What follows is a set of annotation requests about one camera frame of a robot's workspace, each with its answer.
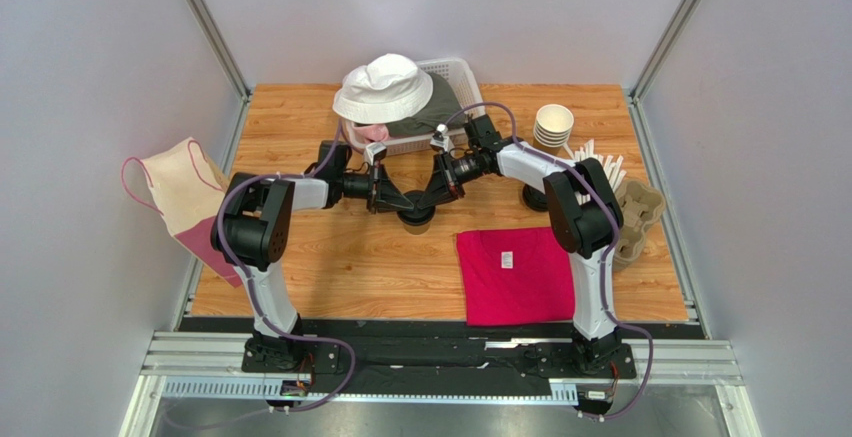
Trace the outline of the black coffee cup lid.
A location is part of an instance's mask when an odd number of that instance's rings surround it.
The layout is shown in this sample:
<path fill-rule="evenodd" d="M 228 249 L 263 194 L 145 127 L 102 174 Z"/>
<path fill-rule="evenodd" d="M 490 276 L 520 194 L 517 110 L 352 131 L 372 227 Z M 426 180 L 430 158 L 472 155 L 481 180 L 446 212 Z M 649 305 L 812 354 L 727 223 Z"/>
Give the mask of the black coffee cup lid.
<path fill-rule="evenodd" d="M 413 208 L 409 210 L 400 210 L 397 212 L 397 217 L 400 221 L 408 226 L 421 227 L 427 225 L 434 218 L 436 208 L 427 206 L 420 208 L 419 203 L 424 198 L 425 192 L 422 190 L 411 190 L 404 196 L 412 203 Z"/>

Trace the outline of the brown paper coffee cup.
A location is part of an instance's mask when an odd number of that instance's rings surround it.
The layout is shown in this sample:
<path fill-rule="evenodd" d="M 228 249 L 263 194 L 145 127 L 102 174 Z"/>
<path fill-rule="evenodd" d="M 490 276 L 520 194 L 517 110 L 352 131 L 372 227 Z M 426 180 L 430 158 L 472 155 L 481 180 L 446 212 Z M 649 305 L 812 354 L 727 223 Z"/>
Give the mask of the brown paper coffee cup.
<path fill-rule="evenodd" d="M 430 229 L 430 223 L 421 223 L 418 225 L 403 223 L 403 228 L 406 232 L 411 235 L 422 235 L 425 234 Z"/>

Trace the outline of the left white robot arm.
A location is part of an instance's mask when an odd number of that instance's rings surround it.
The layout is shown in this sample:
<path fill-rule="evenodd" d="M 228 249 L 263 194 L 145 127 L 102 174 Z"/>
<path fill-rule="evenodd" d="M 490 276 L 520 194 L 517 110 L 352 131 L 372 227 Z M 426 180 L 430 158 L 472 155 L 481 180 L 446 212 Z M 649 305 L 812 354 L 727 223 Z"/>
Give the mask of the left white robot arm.
<path fill-rule="evenodd" d="M 254 313 L 245 369 L 291 371 L 308 359 L 311 341 L 303 335 L 281 264 L 294 212 L 329 209 L 342 198 L 364 200 L 371 213 L 415 210 L 415 203 L 390 180 L 383 155 L 378 152 L 364 173 L 350 171 L 351 146 L 325 140 L 306 175 L 238 173 L 232 178 L 211 230 L 211 244 L 234 267 Z"/>

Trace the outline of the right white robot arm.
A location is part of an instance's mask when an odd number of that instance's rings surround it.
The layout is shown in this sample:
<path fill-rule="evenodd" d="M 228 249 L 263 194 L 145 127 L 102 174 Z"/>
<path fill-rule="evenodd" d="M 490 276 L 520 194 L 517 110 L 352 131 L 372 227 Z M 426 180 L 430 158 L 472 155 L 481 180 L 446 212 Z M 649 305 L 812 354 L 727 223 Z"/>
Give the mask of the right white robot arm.
<path fill-rule="evenodd" d="M 569 255 L 576 307 L 573 325 L 577 363 L 600 366 L 621 347 L 611 309 L 613 252 L 623 217 L 600 162 L 569 161 L 536 149 L 516 137 L 502 137 L 489 116 L 464 125 L 469 154 L 454 157 L 446 124 L 432 132 L 436 154 L 425 191 L 414 200 L 430 213 L 462 198 L 464 184 L 487 174 L 515 179 L 543 194 L 556 242 Z"/>

